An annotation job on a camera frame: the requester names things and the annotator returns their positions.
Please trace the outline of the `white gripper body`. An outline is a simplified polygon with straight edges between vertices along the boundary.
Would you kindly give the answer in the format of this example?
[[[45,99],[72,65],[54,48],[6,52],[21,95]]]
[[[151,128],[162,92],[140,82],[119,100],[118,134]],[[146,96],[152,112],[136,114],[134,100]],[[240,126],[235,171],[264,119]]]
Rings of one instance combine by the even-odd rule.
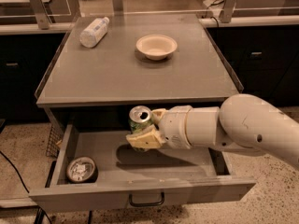
[[[175,106],[167,110],[158,126],[166,144],[174,149],[190,149],[191,145],[186,135],[186,119],[190,105]]]

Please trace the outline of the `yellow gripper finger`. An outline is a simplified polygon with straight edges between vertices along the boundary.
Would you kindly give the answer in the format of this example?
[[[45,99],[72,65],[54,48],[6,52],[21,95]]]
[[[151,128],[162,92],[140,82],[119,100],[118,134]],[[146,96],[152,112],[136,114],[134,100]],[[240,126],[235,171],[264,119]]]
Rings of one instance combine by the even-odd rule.
[[[126,140],[132,147],[143,149],[158,149],[165,144],[165,139],[155,125],[137,133],[127,134]]]
[[[167,112],[167,110],[165,108],[153,109],[151,111],[151,114],[152,114],[152,118],[151,119],[152,119],[152,121],[155,124],[158,124],[166,112]]]

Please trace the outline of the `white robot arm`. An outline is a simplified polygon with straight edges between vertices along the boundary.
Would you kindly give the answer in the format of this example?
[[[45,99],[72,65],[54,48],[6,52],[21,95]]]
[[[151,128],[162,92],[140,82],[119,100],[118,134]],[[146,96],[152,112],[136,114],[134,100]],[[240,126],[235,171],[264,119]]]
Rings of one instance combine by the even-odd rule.
[[[299,123],[250,94],[233,95],[214,107],[151,110],[140,105],[131,109],[129,123],[126,139],[134,148],[266,153],[299,169]]]

